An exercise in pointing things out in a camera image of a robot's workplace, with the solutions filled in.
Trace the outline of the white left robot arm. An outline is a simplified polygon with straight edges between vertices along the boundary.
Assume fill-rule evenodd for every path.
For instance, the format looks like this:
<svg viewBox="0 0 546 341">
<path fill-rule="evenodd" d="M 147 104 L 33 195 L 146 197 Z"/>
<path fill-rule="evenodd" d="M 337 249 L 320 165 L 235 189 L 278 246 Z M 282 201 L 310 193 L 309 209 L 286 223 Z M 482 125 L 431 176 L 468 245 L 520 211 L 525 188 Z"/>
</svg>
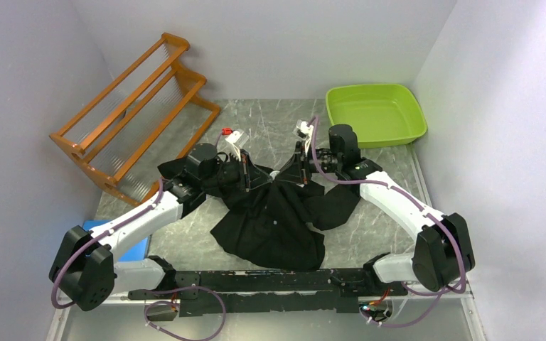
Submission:
<svg viewBox="0 0 546 341">
<path fill-rule="evenodd" d="M 252 162 L 244 149 L 224 153 L 198 144 L 188 155 L 159 165 L 156 194 L 126 214 L 91 230 L 69 229 L 49 272 L 51 303 L 89 311 L 110 295 L 144 291 L 166 298 L 178 290 L 176 270 L 159 256 L 124 262 L 121 257 L 149 235 L 196 210 L 207 196 L 251 193 L 277 171 Z"/>
</svg>

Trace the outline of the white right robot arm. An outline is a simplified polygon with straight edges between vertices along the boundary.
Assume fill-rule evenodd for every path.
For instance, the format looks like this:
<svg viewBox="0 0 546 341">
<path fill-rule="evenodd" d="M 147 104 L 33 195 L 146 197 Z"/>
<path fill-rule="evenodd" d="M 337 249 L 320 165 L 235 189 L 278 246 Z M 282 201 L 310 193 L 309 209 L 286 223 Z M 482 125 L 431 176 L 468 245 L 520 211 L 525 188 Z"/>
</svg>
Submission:
<svg viewBox="0 0 546 341">
<path fill-rule="evenodd" d="M 434 209 L 401 188 L 378 164 L 362 156 L 357 136 L 347 124 L 328 130 L 329 147 L 316 147 L 318 123 L 299 120 L 293 158 L 277 173 L 278 180 L 305 184 L 317 173 L 345 187 L 355 197 L 380 208 L 414 241 L 411 252 L 379 255 L 363 274 L 363 287 L 381 294 L 390 283 L 418 283 L 423 295 L 462 293 L 466 274 L 475 266 L 466 220 Z"/>
</svg>

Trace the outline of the black button shirt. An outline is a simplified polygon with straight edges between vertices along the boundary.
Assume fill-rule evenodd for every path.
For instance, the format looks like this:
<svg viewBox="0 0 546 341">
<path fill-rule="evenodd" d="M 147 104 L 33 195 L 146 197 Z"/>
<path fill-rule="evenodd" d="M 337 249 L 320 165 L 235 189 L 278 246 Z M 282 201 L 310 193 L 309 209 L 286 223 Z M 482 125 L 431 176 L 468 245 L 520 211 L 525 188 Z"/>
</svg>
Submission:
<svg viewBox="0 0 546 341">
<path fill-rule="evenodd" d="M 299 186 L 274 180 L 239 188 L 237 161 L 217 161 L 197 187 L 220 198 L 228 211 L 210 233 L 225 252 L 257 266 L 314 271 L 325 257 L 323 232 L 345 224 L 360 201 L 352 185 L 330 190 L 312 181 Z"/>
</svg>

